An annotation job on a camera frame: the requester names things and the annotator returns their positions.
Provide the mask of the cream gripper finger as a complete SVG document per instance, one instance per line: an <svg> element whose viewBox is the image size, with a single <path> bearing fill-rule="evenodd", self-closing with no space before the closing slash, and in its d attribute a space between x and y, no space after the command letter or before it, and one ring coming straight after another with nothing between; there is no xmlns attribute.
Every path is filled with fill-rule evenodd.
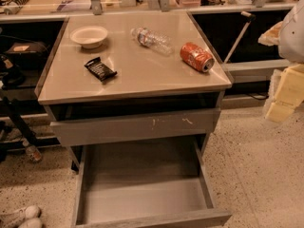
<svg viewBox="0 0 304 228"><path fill-rule="evenodd" d="M286 121L304 101L304 65L275 69L271 76L264 117L275 123Z"/></svg>

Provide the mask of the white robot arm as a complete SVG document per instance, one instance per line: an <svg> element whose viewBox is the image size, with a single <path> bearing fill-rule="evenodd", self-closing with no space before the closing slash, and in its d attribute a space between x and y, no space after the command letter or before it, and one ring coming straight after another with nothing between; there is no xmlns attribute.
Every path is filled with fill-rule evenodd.
<svg viewBox="0 0 304 228"><path fill-rule="evenodd" d="M258 42L278 46L279 56L293 63L283 71L274 71L264 105L264 117L282 123L304 101L304 0L299 0L282 22L261 34Z"/></svg>

